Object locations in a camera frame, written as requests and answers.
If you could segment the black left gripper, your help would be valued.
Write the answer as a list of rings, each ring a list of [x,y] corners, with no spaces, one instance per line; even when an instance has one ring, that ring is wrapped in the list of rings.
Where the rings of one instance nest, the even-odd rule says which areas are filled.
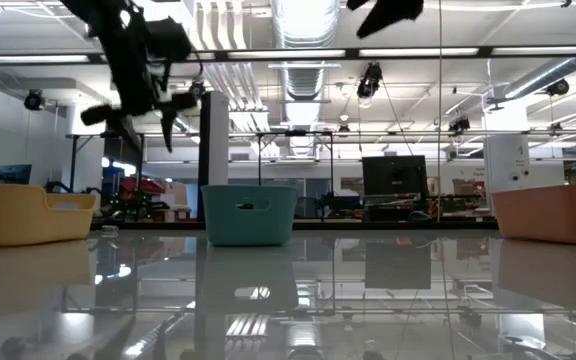
[[[98,105],[81,113],[86,125],[116,121],[116,132],[134,150],[141,150],[141,138],[127,116],[162,112],[160,124],[166,149],[172,152],[172,133],[177,112],[197,105],[190,92],[162,96],[168,87],[173,62],[186,59],[192,45],[181,27],[118,27],[98,34],[120,105]]]

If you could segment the white column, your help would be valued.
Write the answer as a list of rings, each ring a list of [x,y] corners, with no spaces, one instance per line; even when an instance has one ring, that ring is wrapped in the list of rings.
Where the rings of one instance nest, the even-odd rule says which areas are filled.
[[[203,187],[226,185],[229,164],[229,99],[222,92],[206,92],[201,97],[198,163],[197,218],[205,221]]]

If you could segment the black overhead light bar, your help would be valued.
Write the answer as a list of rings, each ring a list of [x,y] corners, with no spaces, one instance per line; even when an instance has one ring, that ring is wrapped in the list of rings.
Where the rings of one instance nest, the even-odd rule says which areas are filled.
[[[327,48],[199,51],[188,62],[288,62],[288,61],[358,61],[358,60],[435,60],[477,58],[572,58],[576,45],[558,46],[481,46],[481,47],[411,47],[411,48]],[[102,53],[72,54],[0,54],[0,66],[104,64]]]

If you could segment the teal plastic bin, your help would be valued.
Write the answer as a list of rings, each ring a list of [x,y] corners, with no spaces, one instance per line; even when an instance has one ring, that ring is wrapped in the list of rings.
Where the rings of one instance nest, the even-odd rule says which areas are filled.
[[[277,246],[292,234],[298,199],[287,186],[207,185],[205,224],[214,246]],[[237,204],[252,203],[254,210]]]

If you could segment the blue lit monitor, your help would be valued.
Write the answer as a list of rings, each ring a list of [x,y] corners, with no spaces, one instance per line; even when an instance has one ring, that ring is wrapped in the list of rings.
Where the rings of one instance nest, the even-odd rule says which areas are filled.
[[[30,164],[0,166],[0,184],[28,185],[31,171]]]

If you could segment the black computer monitor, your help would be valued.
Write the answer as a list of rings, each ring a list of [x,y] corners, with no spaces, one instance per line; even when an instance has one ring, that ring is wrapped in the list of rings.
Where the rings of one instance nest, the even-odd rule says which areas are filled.
[[[428,195],[423,155],[364,157],[362,173],[365,195]]]

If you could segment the yellow plastic bin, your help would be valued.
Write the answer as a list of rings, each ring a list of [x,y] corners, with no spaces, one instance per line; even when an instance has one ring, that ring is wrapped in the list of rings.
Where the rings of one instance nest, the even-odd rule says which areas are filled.
[[[34,185],[0,185],[0,247],[85,238],[96,197],[49,194]]]

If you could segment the white pillar with sign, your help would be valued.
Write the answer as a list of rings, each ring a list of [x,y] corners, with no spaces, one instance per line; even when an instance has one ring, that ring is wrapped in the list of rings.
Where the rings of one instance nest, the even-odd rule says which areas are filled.
[[[524,105],[509,103],[484,113],[485,187],[491,213],[496,215],[494,194],[522,189],[530,173],[528,138],[530,129]]]

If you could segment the orange plastic bin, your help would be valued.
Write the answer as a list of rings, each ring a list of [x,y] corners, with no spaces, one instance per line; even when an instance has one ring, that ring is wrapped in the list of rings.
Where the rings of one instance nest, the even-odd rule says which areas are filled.
[[[576,245],[576,184],[498,192],[492,200],[504,237]]]

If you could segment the silver ribbed ventilation duct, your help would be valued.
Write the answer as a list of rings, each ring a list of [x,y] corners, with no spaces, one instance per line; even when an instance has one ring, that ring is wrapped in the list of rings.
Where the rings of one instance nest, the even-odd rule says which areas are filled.
[[[334,45],[339,0],[271,0],[275,45],[280,49],[322,49]],[[319,125],[327,69],[322,61],[284,62],[284,114],[291,130]]]

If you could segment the black metal stand frame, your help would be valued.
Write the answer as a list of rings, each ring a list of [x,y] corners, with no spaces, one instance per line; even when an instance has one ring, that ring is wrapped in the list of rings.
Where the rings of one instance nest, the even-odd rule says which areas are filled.
[[[77,190],[81,186],[102,184],[102,158],[105,153],[105,145],[108,141],[118,145],[118,156],[111,155],[110,163],[134,165],[136,168],[135,185],[141,190],[143,174],[145,134],[137,133],[135,142],[132,139],[124,139],[116,132],[102,132],[98,134],[67,134],[72,141],[69,189]]]

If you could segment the silver slanted air duct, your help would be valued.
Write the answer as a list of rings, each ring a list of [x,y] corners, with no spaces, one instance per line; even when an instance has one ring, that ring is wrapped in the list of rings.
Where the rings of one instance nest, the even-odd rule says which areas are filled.
[[[576,57],[551,60],[509,84],[503,92],[506,99],[517,99],[576,72]]]

